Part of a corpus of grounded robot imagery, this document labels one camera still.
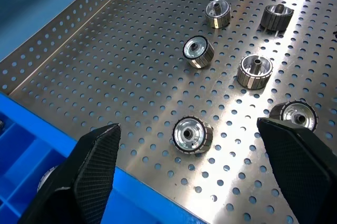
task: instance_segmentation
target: metal shaft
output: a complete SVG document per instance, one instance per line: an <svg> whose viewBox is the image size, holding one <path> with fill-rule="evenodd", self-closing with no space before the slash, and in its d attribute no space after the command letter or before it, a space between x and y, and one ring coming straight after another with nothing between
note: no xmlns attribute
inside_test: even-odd
<svg viewBox="0 0 337 224"><path fill-rule="evenodd" d="M213 7L215 15L221 15L221 5L219 3L215 3Z"/></svg>
<svg viewBox="0 0 337 224"><path fill-rule="evenodd" d="M258 58L255 59L252 63L252 66L251 66L251 69L250 69L250 73L251 74L255 74L255 75L258 75L260 73L260 69L261 69L261 66L262 66L262 62L261 60L259 60Z"/></svg>
<svg viewBox="0 0 337 224"><path fill-rule="evenodd" d="M283 4L277 4L275 8L275 13L282 14L284 10L284 5Z"/></svg>

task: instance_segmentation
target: blue container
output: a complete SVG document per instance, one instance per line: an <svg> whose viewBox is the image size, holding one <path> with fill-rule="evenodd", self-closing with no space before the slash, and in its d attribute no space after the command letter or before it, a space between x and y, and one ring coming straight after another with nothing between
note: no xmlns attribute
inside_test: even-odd
<svg viewBox="0 0 337 224"><path fill-rule="evenodd" d="M0 60L74 0L0 0ZM43 174L70 154L76 141L0 94L0 223L16 223ZM203 223L116 168L102 223Z"/></svg>

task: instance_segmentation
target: blue plastic bin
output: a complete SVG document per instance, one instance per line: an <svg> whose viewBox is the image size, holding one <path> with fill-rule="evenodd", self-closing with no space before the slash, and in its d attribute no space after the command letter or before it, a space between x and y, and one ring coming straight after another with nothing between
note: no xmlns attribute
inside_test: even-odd
<svg viewBox="0 0 337 224"><path fill-rule="evenodd" d="M0 60L74 0L0 0ZM0 94L0 223L16 223L39 180L70 154L76 141ZM203 223L116 169L102 223Z"/></svg>

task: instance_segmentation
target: perforated metal sheet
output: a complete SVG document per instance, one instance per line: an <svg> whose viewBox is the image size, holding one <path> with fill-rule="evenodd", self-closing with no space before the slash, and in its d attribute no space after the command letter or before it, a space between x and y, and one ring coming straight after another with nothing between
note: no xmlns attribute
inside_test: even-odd
<svg viewBox="0 0 337 224"><path fill-rule="evenodd" d="M256 119L275 104L305 99L319 116L315 133L337 151L335 0L227 0L233 17L223 30L205 23L209 1L112 0L12 98L77 139L121 123L118 166L205 221L297 223ZM259 23L266 5L281 2L295 13L275 37ZM203 70L181 53L197 34L215 48ZM273 60L263 90L235 80L248 53ZM173 125L184 115L214 127L207 153L188 156L172 144Z"/></svg>

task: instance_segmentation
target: perforated metal tray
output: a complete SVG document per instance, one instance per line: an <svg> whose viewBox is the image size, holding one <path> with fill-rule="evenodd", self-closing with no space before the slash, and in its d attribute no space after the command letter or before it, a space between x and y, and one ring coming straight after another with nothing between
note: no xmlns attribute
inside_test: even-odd
<svg viewBox="0 0 337 224"><path fill-rule="evenodd" d="M0 88L76 139L121 123L118 166L207 222L297 223L256 119L303 99L319 116L315 133L337 151L335 0L227 0L233 17L222 30L206 25L209 1L77 0L0 63ZM277 37L259 27L276 3L294 9ZM215 48L203 70L181 52L197 34ZM249 53L273 60L263 90L235 80ZM172 144L184 115L213 126L207 153L188 156Z"/></svg>

